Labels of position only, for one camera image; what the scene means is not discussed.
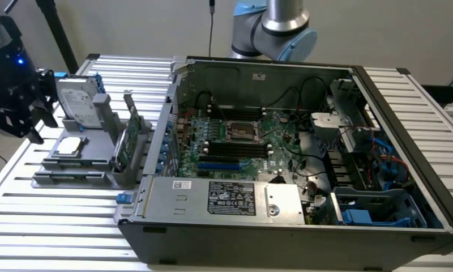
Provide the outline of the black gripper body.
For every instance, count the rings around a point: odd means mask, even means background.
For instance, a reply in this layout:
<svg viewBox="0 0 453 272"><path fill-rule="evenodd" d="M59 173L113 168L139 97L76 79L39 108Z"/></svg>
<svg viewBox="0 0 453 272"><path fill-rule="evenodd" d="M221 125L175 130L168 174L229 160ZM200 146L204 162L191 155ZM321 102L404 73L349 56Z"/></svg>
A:
<svg viewBox="0 0 453 272"><path fill-rule="evenodd" d="M37 100L32 86L37 84L36 67L25 50L15 20L0 15L0 108L27 111Z"/></svg>

